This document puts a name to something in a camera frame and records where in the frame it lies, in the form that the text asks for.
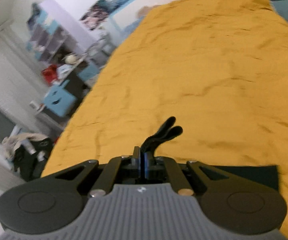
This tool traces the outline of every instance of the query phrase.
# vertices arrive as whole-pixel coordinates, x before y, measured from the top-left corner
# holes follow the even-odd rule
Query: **red object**
[[[46,69],[42,70],[41,74],[43,75],[44,79],[46,80],[49,86],[52,85],[54,80],[57,80],[57,66],[52,64],[49,65]]]

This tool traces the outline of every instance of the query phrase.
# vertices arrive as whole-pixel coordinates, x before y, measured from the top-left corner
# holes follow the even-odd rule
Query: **logo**
[[[138,189],[137,189],[137,191],[139,192],[139,193],[144,193],[145,191],[146,191],[147,189],[145,188],[145,187],[139,187]]]

